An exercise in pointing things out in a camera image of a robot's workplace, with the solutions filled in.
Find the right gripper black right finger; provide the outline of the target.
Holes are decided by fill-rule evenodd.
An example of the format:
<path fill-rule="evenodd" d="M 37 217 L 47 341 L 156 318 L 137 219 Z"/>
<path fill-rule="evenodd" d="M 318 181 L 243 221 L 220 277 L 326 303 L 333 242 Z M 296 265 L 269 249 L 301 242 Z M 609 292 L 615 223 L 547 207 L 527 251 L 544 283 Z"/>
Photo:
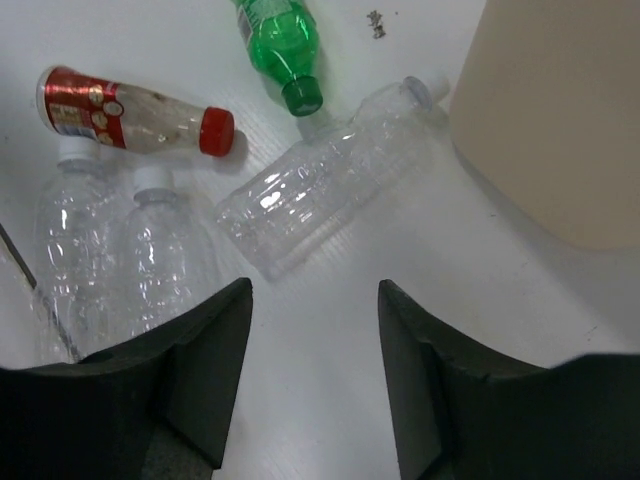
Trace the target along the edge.
<path fill-rule="evenodd" d="M 389 280 L 379 335 L 404 479 L 635 479 L 639 359 L 542 368 L 495 351 Z"/>

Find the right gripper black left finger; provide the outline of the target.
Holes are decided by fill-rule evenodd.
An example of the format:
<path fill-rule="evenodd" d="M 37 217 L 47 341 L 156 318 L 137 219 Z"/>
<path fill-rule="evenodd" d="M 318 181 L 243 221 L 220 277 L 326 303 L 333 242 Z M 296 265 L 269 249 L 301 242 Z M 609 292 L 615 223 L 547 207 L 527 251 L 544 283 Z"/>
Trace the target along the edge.
<path fill-rule="evenodd" d="M 76 364 L 1 372 L 5 479 L 208 479 L 223 463 L 253 310 L 240 278 Z"/>

